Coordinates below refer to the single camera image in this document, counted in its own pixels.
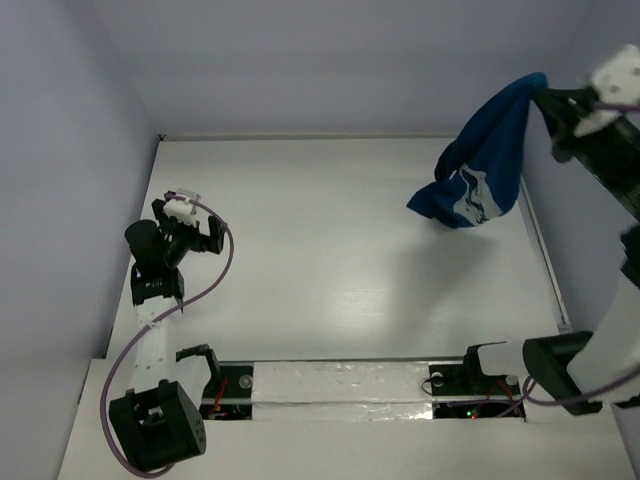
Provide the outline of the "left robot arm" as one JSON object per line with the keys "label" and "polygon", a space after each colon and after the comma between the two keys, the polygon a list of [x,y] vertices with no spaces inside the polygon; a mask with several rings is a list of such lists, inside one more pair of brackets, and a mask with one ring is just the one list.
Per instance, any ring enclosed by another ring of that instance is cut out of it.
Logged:
{"label": "left robot arm", "polygon": [[125,231],[133,258],[130,289],[138,331],[115,360],[108,380],[128,354],[134,364],[122,396],[108,399],[111,384],[104,383],[99,415],[111,452],[142,479],[159,478],[175,464],[205,453],[202,395],[224,382],[209,345],[177,346],[177,316],[201,298],[185,296],[180,262],[190,252],[234,252],[231,231],[214,211],[207,217],[209,232],[201,233],[197,214],[204,207],[195,193],[168,191],[153,201],[153,219],[138,220]]}

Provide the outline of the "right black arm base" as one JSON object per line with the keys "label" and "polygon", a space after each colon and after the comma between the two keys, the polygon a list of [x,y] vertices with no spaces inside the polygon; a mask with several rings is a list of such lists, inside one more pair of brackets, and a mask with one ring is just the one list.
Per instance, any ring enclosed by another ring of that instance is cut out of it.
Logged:
{"label": "right black arm base", "polygon": [[461,363],[436,363],[429,366],[420,388],[437,420],[526,417],[521,406],[511,410],[521,396],[520,381],[513,375],[487,376],[469,373]]}

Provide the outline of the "blue printed t-shirt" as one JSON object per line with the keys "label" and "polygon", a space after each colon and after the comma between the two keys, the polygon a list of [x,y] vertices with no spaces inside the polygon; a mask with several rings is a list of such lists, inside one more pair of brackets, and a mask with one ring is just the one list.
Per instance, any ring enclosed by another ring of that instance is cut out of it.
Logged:
{"label": "blue printed t-shirt", "polygon": [[530,73],[490,98],[441,153],[434,181],[407,208],[451,229],[508,213],[519,196],[530,105],[547,86],[545,74]]}

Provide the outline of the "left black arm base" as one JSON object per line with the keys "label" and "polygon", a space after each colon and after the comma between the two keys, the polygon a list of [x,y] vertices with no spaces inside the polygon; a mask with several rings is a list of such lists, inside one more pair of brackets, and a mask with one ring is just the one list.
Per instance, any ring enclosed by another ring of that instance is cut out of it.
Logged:
{"label": "left black arm base", "polygon": [[205,387],[199,411],[204,420],[251,420],[253,363],[223,363],[222,380]]}

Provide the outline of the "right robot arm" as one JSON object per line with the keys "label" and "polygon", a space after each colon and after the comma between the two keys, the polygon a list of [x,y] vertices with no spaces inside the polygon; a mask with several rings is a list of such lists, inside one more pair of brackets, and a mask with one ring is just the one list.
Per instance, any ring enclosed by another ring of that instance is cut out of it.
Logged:
{"label": "right robot arm", "polygon": [[[639,215],[639,129],[627,116],[639,98],[607,100],[595,87],[545,89],[534,97],[553,153],[579,161],[633,216]],[[474,345],[460,368],[462,384],[482,392],[497,376],[525,378],[523,399],[535,387],[573,416],[594,414],[603,404],[639,404],[639,228],[620,237],[625,260],[616,295],[598,328],[520,342]]]}

